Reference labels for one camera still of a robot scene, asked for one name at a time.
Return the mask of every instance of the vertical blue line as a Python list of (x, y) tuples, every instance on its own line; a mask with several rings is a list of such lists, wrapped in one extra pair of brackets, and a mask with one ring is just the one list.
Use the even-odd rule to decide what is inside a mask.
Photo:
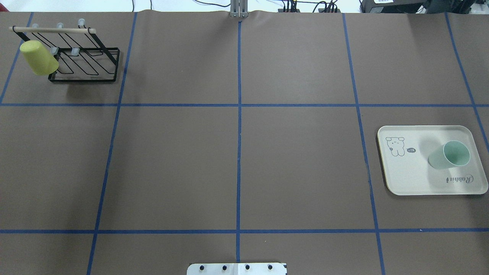
[[(27, 21), (27, 27), (30, 26), (30, 23), (32, 21), (33, 16), (34, 16), (34, 13), (31, 12), (31, 15), (29, 16), (29, 20)], [(3, 90), (2, 90), (1, 95), (0, 95), (0, 103), (2, 103), (3, 97), (5, 96), (5, 92), (7, 92), (8, 83), (10, 82), (10, 77), (12, 76), (12, 73), (14, 72), (15, 63), (17, 62), (17, 58), (19, 57), (19, 53), (21, 51), (20, 48), (21, 48), (21, 45), (23, 42), (24, 42), (24, 40), (21, 39), (21, 42), (19, 43), (19, 47), (17, 48), (17, 52), (15, 53), (14, 61), (12, 61), (12, 66), (10, 66), (10, 71), (8, 72), (8, 76), (7, 76), (7, 79), (5, 81), (5, 85), (3, 85)]]
[(486, 149), (489, 152), (489, 142), (486, 136), (486, 132), (484, 131), (484, 127), (482, 126), (481, 118), (479, 117), (479, 112), (477, 111), (477, 106), (475, 106), (475, 100), (472, 96), (472, 91), (470, 90), (470, 86), (467, 81), (467, 76), (465, 75), (464, 67), (462, 66), (462, 61), (460, 60), (460, 56), (458, 54), (457, 46), (455, 45), (455, 39), (453, 38), (452, 27), (450, 26), (450, 20), (448, 19), (448, 13), (445, 12), (445, 20), (446, 26), (448, 27), (448, 32), (450, 33), (450, 39), (452, 40), (453, 51), (455, 52), (455, 57), (457, 57), (457, 62), (460, 67), (460, 72), (462, 73), (462, 77), (464, 78), (465, 87), (467, 88), (468, 96), (470, 97), (470, 101), (472, 102), (472, 107), (474, 109), (475, 117), (477, 118), (477, 122), (479, 123), (479, 128), (481, 128), (482, 137), (484, 138), (484, 142), (486, 143)]
[(119, 93), (119, 100), (117, 102), (117, 110), (115, 111), (115, 119), (114, 119), (114, 126), (112, 128), (111, 144), (109, 146), (109, 155), (107, 156), (107, 163), (105, 166), (104, 181), (102, 183), (102, 191), (100, 193), (100, 201), (99, 201), (98, 210), (97, 210), (97, 219), (95, 220), (95, 232), (93, 233), (92, 247), (90, 249), (89, 264), (87, 266), (87, 275), (90, 275), (90, 273), (91, 273), (91, 266), (93, 263), (93, 255), (95, 253), (95, 246), (97, 244), (98, 228), (100, 226), (100, 216), (102, 215), (102, 206), (104, 204), (104, 196), (105, 196), (105, 190), (107, 187), (107, 179), (109, 178), (109, 166), (111, 164), (112, 151), (114, 148), (115, 132), (117, 129), (117, 124), (119, 122), (119, 113), (120, 113), (121, 104), (122, 104), (122, 96), (124, 94), (124, 85), (126, 84), (127, 68), (129, 66), (129, 57), (131, 55), (131, 47), (133, 45), (133, 36), (134, 36), (134, 28), (136, 27), (136, 19), (137, 19), (137, 12), (134, 13), (133, 27), (131, 30), (131, 37), (129, 38), (129, 47), (127, 49), (126, 64), (124, 65), (124, 74), (122, 76), (121, 90)]
[(372, 215), (374, 218), (375, 235), (377, 238), (377, 249), (378, 249), (378, 258), (380, 261), (380, 271), (382, 272), (382, 275), (385, 275), (384, 257), (383, 257), (383, 253), (382, 253), (382, 244), (380, 242), (380, 232), (378, 230), (377, 211), (375, 208), (374, 189), (372, 188), (372, 178), (370, 176), (370, 167), (368, 164), (367, 147), (365, 146), (365, 136), (363, 134), (362, 118), (361, 118), (361, 114), (360, 114), (360, 104), (358, 102), (358, 93), (356, 92), (355, 74), (353, 71), (352, 53), (350, 51), (350, 41), (348, 39), (348, 29), (346, 27), (345, 14), (342, 13), (341, 15), (343, 16), (343, 28), (345, 30), (346, 50), (348, 52), (348, 62), (350, 63), (350, 75), (352, 77), (353, 94), (355, 96), (356, 116), (358, 118), (358, 126), (360, 128), (360, 138), (362, 141), (363, 158), (365, 160), (365, 165), (367, 166), (368, 185), (369, 185), (369, 189), (370, 189), (370, 203), (372, 205)]
[(240, 256), (240, 229), (241, 229), (241, 21), (238, 22), (238, 161), (237, 161), (237, 187), (236, 187), (236, 262), (241, 261)]

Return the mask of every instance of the tray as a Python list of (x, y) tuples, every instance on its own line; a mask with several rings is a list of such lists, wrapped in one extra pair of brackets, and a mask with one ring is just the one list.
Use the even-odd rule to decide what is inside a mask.
[[(441, 170), (431, 167), (428, 156), (451, 140), (467, 146), (468, 164)], [(488, 190), (474, 138), (464, 126), (383, 126), (377, 142), (387, 188), (396, 195), (467, 195)]]

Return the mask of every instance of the white bracket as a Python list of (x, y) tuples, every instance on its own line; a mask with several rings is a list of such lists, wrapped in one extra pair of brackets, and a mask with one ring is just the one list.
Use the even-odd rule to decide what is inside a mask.
[(187, 275), (287, 275), (285, 263), (191, 264)]
[(231, 17), (248, 17), (248, 0), (231, 0)]

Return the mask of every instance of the yellow cup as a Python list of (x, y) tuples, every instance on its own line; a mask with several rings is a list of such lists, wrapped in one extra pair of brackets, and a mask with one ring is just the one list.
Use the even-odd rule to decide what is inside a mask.
[(21, 45), (21, 53), (36, 75), (48, 75), (56, 71), (59, 62), (37, 40), (29, 40)]

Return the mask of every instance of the cup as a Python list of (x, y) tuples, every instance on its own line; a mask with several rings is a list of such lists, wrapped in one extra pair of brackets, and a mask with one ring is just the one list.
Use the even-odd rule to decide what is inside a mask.
[(470, 152), (465, 144), (452, 140), (438, 147), (428, 157), (428, 163), (435, 169), (448, 169), (466, 165)]
[(29, 40), (22, 43), (21, 53), (36, 75), (51, 74), (60, 65), (47, 48), (37, 40)]

